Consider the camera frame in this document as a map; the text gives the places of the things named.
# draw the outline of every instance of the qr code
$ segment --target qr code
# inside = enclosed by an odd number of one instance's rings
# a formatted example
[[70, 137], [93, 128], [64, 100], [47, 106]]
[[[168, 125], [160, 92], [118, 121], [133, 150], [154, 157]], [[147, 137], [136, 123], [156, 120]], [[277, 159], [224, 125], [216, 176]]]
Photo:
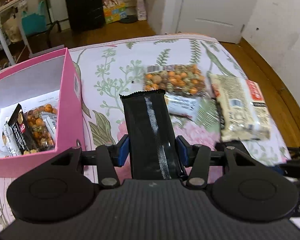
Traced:
[[239, 99], [230, 99], [230, 106], [232, 107], [242, 107], [242, 102]]

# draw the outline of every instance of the black rubber pad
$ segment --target black rubber pad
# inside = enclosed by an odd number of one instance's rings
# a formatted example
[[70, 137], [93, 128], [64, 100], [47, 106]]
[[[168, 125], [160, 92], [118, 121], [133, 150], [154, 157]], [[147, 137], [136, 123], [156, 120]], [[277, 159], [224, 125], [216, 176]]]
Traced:
[[0, 233], [6, 240], [293, 240], [300, 230], [288, 219], [266, 224], [221, 213], [203, 191], [179, 180], [125, 180], [103, 190], [82, 214], [57, 224], [16, 220]]

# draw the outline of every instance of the pink box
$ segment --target pink box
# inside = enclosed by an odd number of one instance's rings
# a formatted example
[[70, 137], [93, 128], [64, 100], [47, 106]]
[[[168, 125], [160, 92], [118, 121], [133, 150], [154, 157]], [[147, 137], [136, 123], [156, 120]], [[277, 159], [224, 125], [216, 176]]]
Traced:
[[77, 139], [84, 146], [81, 83], [67, 48], [32, 58], [0, 71], [0, 130], [4, 117], [12, 114], [15, 104], [29, 102], [24, 112], [32, 108], [36, 98], [58, 95], [57, 139], [54, 150], [0, 158], [0, 177], [18, 177], [70, 147]]

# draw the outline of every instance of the bed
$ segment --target bed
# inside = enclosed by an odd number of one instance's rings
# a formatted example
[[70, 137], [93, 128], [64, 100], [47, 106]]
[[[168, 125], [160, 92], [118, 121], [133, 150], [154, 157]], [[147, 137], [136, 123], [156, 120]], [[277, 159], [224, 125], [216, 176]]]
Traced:
[[[203, 74], [207, 72], [247, 78], [235, 59], [214, 38], [197, 34], [151, 36], [123, 41], [94, 44], [70, 50], [72, 60], [82, 80], [82, 116], [87, 150], [104, 143], [116, 143], [127, 134], [123, 107], [119, 94], [142, 89], [143, 68], [148, 65], [196, 63]], [[208, 93], [212, 95], [209, 84]], [[209, 103], [202, 103], [205, 112], [213, 111]], [[171, 118], [175, 135], [183, 135], [190, 143], [200, 143], [214, 149], [219, 140], [219, 123], [197, 118]], [[271, 119], [271, 138], [267, 141], [243, 142], [250, 155], [265, 165], [284, 163], [290, 158], [287, 147]], [[129, 158], [122, 168], [116, 168], [120, 181], [130, 178]], [[212, 167], [209, 182], [221, 174]], [[85, 171], [97, 182], [97, 170], [89, 166]], [[13, 178], [0, 178], [0, 231], [13, 222], [14, 217], [6, 201], [6, 190]]]

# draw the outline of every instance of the white door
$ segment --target white door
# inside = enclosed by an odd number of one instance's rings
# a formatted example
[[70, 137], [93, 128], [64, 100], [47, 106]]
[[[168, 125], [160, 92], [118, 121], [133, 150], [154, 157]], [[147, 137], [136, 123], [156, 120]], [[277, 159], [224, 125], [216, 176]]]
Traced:
[[237, 43], [257, 0], [183, 0], [178, 32]]

